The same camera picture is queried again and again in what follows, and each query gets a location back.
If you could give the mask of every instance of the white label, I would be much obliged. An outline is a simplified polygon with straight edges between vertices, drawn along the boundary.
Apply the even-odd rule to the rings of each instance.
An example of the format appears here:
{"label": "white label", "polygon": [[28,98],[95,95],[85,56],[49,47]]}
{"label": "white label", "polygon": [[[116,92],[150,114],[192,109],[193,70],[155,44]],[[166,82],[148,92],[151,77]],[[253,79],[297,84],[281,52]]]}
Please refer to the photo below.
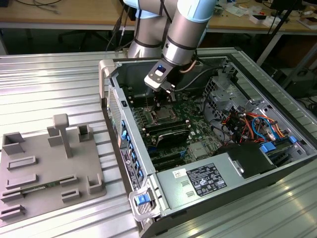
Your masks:
{"label": "white label", "polygon": [[175,171],[173,171],[173,174],[174,174],[175,178],[179,178],[179,177],[183,177],[183,176],[187,175],[186,169],[175,170]]}

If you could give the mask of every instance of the blue cable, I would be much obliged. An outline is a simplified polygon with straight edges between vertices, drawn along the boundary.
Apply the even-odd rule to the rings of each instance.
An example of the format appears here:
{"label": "blue cable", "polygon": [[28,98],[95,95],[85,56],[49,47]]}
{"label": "blue cable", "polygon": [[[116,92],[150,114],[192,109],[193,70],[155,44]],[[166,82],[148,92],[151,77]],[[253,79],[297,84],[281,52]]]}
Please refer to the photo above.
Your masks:
{"label": "blue cable", "polygon": [[262,137],[262,138],[264,139],[264,141],[266,142],[266,138],[265,138],[263,135],[259,134],[259,133],[256,131],[255,127],[254,127],[254,122],[255,122],[255,120],[256,120],[257,118],[263,119],[263,120],[268,124],[268,126],[269,126],[271,132],[273,133],[273,135],[274,135],[276,138],[280,139],[279,135],[278,135],[276,132],[274,132],[271,123],[269,123],[269,121],[268,121],[266,118],[263,118],[263,117],[256,117],[256,118],[254,118],[253,121],[252,121],[252,129],[253,129],[253,131],[254,131],[254,133],[255,133],[256,135]]}

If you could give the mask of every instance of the metal table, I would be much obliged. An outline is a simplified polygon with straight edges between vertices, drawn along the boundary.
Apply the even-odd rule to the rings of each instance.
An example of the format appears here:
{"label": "metal table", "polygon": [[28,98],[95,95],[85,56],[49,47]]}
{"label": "metal table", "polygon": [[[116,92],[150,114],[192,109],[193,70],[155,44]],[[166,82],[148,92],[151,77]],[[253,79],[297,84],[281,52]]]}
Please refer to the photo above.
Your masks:
{"label": "metal table", "polygon": [[[266,74],[234,48],[231,52],[265,85]],[[0,228],[5,237],[139,237],[99,105],[98,63],[115,53],[5,56],[0,58],[0,135],[46,133],[52,115],[68,113],[71,126],[89,123],[104,172],[104,197]],[[317,136],[316,120],[278,85],[268,90]],[[266,189],[220,207],[160,235],[173,237],[316,237],[317,161]]]}

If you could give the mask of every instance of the sticker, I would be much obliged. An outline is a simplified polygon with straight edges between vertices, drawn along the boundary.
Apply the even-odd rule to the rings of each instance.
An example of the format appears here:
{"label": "sticker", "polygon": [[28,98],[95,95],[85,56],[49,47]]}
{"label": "sticker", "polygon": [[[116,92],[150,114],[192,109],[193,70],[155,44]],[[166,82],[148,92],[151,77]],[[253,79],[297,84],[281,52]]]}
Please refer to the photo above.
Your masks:
{"label": "sticker", "polygon": [[173,174],[175,178],[183,177],[186,175],[186,169],[175,170]]}
{"label": "sticker", "polygon": [[214,163],[189,170],[186,173],[200,197],[227,187]]}

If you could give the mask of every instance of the wire bundle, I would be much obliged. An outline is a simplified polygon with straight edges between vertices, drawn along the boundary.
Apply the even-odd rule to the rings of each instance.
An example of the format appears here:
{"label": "wire bundle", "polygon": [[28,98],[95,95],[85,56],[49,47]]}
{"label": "wire bundle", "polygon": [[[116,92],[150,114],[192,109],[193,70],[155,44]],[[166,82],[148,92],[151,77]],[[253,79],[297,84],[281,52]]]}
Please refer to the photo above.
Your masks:
{"label": "wire bundle", "polygon": [[271,141],[269,137],[265,136],[266,130],[264,129],[264,123],[269,127],[276,139],[285,137],[279,129],[277,122],[265,115],[244,113],[244,115],[241,116],[241,113],[231,112],[229,116],[221,122],[223,126],[227,126],[227,128],[233,132],[232,140],[235,143],[242,143],[248,140],[256,143]]}

